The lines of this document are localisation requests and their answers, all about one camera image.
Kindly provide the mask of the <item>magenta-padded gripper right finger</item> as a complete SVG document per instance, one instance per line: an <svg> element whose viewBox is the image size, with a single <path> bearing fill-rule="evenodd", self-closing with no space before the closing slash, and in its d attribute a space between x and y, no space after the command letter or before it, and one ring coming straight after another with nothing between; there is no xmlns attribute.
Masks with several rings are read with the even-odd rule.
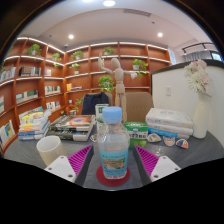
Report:
<svg viewBox="0 0 224 224"><path fill-rule="evenodd" d="M137 145L134 146L133 155L143 185L157 181L180 170L180 167L169 157L157 156Z"/></svg>

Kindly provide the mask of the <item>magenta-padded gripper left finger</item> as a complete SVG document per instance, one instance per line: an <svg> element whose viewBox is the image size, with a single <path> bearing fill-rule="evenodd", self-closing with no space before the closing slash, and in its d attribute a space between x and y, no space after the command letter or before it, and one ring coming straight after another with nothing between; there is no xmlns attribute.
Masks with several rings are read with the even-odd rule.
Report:
<svg viewBox="0 0 224 224"><path fill-rule="evenodd" d="M67 156L62 147L45 150L46 171L65 180L82 186L85 182L89 164L94 155L92 145L85 146Z"/></svg>

